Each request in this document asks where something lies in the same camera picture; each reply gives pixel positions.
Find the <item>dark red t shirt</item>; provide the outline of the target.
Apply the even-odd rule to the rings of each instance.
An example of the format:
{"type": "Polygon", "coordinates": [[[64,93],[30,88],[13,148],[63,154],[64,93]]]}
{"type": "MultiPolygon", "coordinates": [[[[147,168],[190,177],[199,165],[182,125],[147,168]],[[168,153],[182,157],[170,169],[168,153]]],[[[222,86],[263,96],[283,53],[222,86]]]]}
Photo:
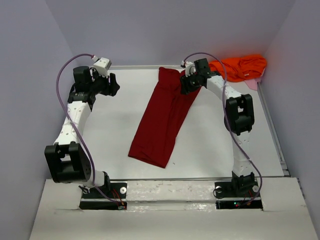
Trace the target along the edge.
{"type": "Polygon", "coordinates": [[[197,89],[181,94],[183,73],[165,67],[158,69],[158,82],[132,140],[130,158],[166,168],[181,126],[200,92],[197,89]]]}

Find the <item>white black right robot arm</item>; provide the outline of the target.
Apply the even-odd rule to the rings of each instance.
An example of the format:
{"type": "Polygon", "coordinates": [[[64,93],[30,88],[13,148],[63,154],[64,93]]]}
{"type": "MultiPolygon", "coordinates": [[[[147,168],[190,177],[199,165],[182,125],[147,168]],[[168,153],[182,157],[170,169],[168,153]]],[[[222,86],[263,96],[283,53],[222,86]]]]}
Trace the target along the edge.
{"type": "Polygon", "coordinates": [[[201,87],[215,94],[222,102],[224,125],[232,140],[233,169],[231,180],[216,185],[218,199],[243,196],[257,185],[254,167],[246,152],[250,132],[255,123],[253,98],[232,88],[217,71],[212,71],[208,60],[182,61],[185,72],[180,77],[181,94],[189,95],[201,87]]]}

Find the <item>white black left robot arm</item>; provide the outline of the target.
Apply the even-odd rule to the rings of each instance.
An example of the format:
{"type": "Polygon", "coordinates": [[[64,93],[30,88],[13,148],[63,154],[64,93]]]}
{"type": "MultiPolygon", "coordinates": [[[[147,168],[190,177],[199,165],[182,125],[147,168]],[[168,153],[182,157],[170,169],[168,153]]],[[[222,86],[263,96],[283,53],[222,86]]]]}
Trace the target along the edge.
{"type": "Polygon", "coordinates": [[[99,75],[94,67],[79,66],[73,69],[66,117],[57,139],[45,147],[44,155],[55,183],[77,183],[88,189],[97,187],[109,191],[110,178],[104,171],[95,169],[93,158],[84,144],[83,132],[97,95],[114,97],[120,86],[116,75],[99,75]]]}

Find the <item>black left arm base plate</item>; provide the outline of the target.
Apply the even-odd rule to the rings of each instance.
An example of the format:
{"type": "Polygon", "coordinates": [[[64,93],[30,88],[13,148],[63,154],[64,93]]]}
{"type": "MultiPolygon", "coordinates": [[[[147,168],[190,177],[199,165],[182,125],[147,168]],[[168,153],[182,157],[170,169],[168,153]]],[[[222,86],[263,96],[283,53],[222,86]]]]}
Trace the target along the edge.
{"type": "Polygon", "coordinates": [[[111,181],[110,188],[106,186],[88,188],[79,185],[81,198],[79,208],[81,210],[108,210],[122,211],[127,209],[128,183],[126,181],[111,181]]]}

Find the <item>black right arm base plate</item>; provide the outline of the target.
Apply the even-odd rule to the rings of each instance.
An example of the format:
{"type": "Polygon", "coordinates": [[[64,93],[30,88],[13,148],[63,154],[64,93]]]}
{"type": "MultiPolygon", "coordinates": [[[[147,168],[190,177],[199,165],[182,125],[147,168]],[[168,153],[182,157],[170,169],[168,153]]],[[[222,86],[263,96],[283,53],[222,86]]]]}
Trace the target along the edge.
{"type": "Polygon", "coordinates": [[[215,208],[217,210],[248,210],[263,209],[258,183],[245,187],[243,192],[236,192],[230,181],[219,181],[214,183],[212,191],[215,197],[215,208]]]}

